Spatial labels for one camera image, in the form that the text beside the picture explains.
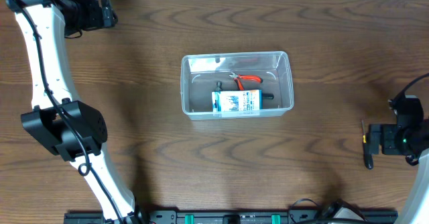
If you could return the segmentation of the black yellow screwdriver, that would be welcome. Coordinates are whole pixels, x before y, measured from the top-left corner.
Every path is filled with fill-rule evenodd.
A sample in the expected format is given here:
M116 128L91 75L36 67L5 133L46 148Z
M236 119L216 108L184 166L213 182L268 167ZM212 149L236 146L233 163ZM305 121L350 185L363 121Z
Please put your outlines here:
M364 165L365 165L366 169L372 170L373 169L373 157L369 153L369 148L368 148L367 140L366 140L367 135L366 135L366 131L365 131L365 123L364 123L363 119L361 119L361 129L362 129L362 145L363 145Z

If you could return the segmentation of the clear plastic container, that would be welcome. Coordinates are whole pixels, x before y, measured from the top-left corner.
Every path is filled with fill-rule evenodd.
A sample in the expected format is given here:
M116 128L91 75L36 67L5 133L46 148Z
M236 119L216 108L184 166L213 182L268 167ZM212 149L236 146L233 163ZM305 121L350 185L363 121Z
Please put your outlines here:
M244 91L261 90L274 99L262 98L260 110L214 112L217 81L222 82L222 91L239 91L231 72L259 76L261 84L242 80ZM283 51L187 55L182 59L180 94L182 110L191 120L282 116L294 106L290 61Z

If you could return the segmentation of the small black-handled hammer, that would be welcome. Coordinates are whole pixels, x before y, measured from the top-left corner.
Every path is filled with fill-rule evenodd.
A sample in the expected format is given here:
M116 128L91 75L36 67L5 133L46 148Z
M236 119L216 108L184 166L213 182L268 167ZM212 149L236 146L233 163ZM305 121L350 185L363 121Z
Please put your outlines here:
M222 91L222 82L221 81L217 81L216 83L216 92ZM269 100L273 100L274 99L274 95L271 93L262 93L261 97L263 99L269 99Z

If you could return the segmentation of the red-handled pliers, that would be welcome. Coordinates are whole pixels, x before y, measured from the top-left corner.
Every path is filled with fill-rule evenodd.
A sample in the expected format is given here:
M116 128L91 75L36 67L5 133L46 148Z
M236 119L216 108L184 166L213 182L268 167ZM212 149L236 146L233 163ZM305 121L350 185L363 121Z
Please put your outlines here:
M240 91L244 91L244 86L242 85L242 80L247 80L247 81L253 81L253 82L257 82L259 84L261 84L263 82L263 79L260 78L259 76L256 75L242 75L242 74L236 74L234 72L231 72L229 75L236 83L238 89Z

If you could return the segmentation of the blue white screwdriver box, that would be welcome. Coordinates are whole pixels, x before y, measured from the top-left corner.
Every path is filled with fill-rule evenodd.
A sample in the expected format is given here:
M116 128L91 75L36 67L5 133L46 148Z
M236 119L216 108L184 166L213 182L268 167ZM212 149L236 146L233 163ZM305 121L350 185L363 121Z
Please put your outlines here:
M212 92L214 112L253 111L262 108L261 90Z

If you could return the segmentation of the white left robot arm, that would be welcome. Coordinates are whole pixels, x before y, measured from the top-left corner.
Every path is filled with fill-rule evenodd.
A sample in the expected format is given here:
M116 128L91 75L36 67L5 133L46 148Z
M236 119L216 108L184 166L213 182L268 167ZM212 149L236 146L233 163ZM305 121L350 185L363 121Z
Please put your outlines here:
M74 86L65 41L114 27L110 0L5 0L24 36L32 74L32 110L23 128L49 153L71 164L98 199L103 223L147 223L107 151L100 111Z

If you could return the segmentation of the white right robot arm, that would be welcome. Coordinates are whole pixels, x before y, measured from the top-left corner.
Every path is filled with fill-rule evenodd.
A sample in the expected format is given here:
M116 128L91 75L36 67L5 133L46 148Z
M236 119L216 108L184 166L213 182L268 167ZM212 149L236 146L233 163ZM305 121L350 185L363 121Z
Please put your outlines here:
M373 156L404 156L418 172L413 187L396 223L428 221L428 120L416 96L400 94L389 102L395 113L395 124L371 124L363 135L365 167L373 169Z

